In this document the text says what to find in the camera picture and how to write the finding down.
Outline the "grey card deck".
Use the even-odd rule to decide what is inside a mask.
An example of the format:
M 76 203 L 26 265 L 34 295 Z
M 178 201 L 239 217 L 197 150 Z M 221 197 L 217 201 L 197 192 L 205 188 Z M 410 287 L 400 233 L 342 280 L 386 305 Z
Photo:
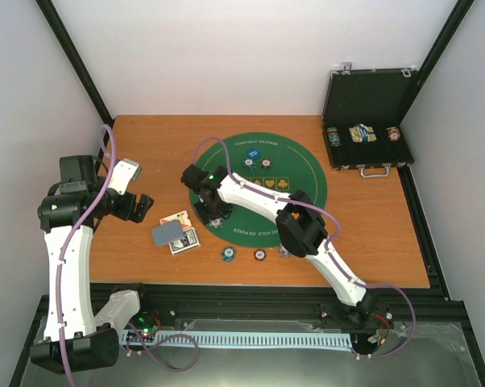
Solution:
M 183 237 L 183 228 L 178 220 L 164 223 L 151 229 L 151 237 L 155 246 L 164 246 Z

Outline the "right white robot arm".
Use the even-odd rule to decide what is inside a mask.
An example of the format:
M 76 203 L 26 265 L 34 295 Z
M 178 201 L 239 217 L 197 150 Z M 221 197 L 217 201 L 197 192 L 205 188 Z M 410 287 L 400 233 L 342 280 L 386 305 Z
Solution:
M 323 210 L 307 193 L 268 189 L 223 166 L 208 172 L 191 164 L 180 181 L 199 197 L 194 207 L 203 223 L 231 215 L 234 206 L 274 223 L 285 250 L 309 261 L 332 286 L 342 304 L 336 318 L 355 328 L 367 326 L 377 296 L 339 255 L 333 243 L 335 236 L 325 229 Z

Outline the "red brown chip stack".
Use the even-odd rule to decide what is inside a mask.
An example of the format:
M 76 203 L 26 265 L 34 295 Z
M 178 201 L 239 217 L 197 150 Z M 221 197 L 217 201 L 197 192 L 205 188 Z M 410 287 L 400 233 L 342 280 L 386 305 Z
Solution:
M 254 251 L 254 258 L 257 261 L 263 261 L 267 257 L 267 253 L 263 249 L 257 249 Z

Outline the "green blue chip stack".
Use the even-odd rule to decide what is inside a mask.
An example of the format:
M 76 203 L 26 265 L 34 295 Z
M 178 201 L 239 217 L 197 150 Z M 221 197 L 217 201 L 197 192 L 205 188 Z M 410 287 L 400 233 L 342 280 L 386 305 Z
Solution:
M 224 262 L 231 262 L 236 257 L 236 251 L 233 247 L 225 247 L 222 249 L 221 258 Z

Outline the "blue round blind button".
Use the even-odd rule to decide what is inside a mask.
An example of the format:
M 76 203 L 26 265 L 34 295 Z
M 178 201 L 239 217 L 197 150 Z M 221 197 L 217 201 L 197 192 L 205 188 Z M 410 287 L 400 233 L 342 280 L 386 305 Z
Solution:
M 260 158 L 260 151 L 258 148 L 251 148 L 247 150 L 247 157 L 252 160 L 258 160 Z

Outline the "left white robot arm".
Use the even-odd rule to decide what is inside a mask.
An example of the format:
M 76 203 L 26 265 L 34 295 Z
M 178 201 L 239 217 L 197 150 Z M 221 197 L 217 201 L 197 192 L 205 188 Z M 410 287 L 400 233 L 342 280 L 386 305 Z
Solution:
M 56 374 L 115 365 L 122 330 L 131 320 L 146 323 L 152 304 L 142 286 L 120 285 L 99 312 L 90 297 L 89 255 L 97 222 L 112 215 L 141 223 L 152 198 L 129 193 L 139 164 L 113 163 L 106 176 L 95 170 L 96 156 L 60 158 L 60 181 L 41 202 L 37 215 L 48 251 L 50 294 L 46 327 L 30 349 L 31 362 Z

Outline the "purple white chip stack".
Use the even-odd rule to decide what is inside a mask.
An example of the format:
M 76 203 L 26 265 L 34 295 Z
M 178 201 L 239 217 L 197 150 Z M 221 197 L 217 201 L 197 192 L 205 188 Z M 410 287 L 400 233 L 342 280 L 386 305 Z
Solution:
M 283 258 L 288 258 L 291 256 L 290 252 L 282 244 L 279 246 L 279 254 Z

